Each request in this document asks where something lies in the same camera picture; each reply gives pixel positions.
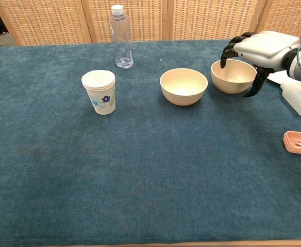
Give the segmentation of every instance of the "teal tablecloth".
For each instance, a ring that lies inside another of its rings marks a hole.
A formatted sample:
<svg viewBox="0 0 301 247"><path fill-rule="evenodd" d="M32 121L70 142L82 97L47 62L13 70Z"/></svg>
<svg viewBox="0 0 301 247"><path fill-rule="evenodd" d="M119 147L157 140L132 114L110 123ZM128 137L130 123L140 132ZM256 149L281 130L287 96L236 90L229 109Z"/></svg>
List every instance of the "teal tablecloth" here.
<svg viewBox="0 0 301 247"><path fill-rule="evenodd" d="M301 239L301 117L267 82L226 95L210 66L227 40L0 48L0 246ZM209 86L178 107L160 76L192 68ZM81 76L116 75L97 115Z"/></svg>

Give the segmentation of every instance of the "empty bottle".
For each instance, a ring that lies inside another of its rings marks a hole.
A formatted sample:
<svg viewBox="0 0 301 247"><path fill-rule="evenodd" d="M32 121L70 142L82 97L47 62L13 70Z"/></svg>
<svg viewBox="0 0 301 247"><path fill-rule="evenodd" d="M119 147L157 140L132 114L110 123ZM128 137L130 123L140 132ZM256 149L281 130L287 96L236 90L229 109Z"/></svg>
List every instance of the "empty bottle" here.
<svg viewBox="0 0 301 247"><path fill-rule="evenodd" d="M284 81L281 84L282 96L301 116L301 82Z"/></svg>
<svg viewBox="0 0 301 247"><path fill-rule="evenodd" d="M115 62L118 67L130 68L133 65L129 17L124 14L122 5L111 7L109 24L115 44Z"/></svg>

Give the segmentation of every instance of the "cream bowl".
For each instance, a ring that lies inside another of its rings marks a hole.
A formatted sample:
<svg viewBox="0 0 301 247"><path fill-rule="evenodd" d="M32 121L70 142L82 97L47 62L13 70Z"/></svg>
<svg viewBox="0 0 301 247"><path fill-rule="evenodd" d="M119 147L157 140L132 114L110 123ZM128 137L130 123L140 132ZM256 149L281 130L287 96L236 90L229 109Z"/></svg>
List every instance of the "cream bowl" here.
<svg viewBox="0 0 301 247"><path fill-rule="evenodd" d="M211 79L215 87L226 94L238 94L247 90L255 79L256 69L250 64L227 59L225 68L220 60L211 66Z"/></svg>
<svg viewBox="0 0 301 247"><path fill-rule="evenodd" d="M201 99L208 86L207 78L189 68L175 68L160 78L165 98L176 105L191 105Z"/></svg>

